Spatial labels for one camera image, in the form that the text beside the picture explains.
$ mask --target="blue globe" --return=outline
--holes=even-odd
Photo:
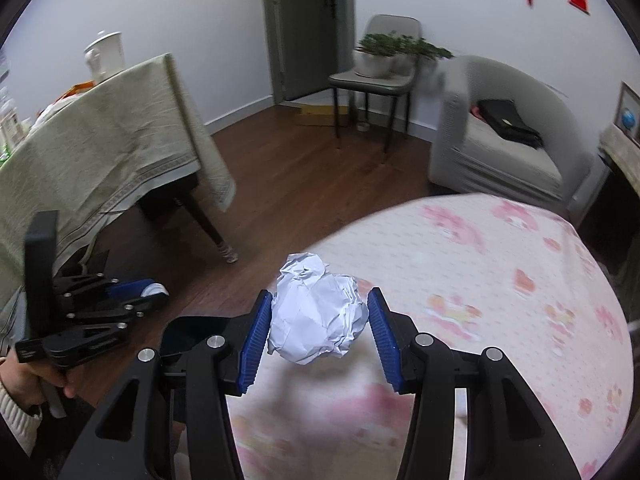
[[[634,126],[636,126],[636,117],[631,113],[631,111],[629,111],[628,108],[626,108],[623,112],[622,112],[622,124],[623,126],[627,129],[630,130],[631,128],[633,128]]]

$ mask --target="chair seat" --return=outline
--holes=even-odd
[[[513,187],[524,184],[543,195],[561,195],[562,176],[543,148],[532,148],[519,142],[505,140],[491,126],[468,115],[465,142],[461,150],[470,162],[510,181]]]
[[[414,76],[412,71],[409,75],[392,74],[389,78],[365,77],[351,69],[329,76],[329,84],[356,92],[394,96],[406,94],[411,89]]]

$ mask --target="brown floorboard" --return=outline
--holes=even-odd
[[[225,263],[183,210],[151,224],[135,207],[100,234],[97,250],[111,251],[110,275],[153,277],[171,296],[162,312],[140,320],[126,346],[88,365],[86,400],[97,403],[139,348],[158,345],[173,318],[242,314],[289,253],[363,216],[430,194],[428,142],[396,134],[382,164],[382,130],[344,128],[338,150],[333,128],[297,125],[295,114],[294,108],[269,108],[215,135],[238,193],[224,214],[204,186],[194,195],[238,250],[237,263]]]

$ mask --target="door frame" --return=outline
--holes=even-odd
[[[264,22],[269,51],[269,66],[271,72],[271,87],[273,88],[273,103],[279,104],[284,100],[282,91],[284,67],[282,63],[282,46],[280,45],[280,21],[278,14],[278,0],[262,0],[264,6]],[[347,48],[349,52],[355,47],[355,2],[346,0],[346,30]]]

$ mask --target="picture frame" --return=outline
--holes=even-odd
[[[632,126],[628,126],[628,118],[625,121],[623,117],[627,112],[633,115]],[[625,82],[622,82],[620,87],[620,97],[618,98],[614,124],[636,145],[640,146],[640,96]]]

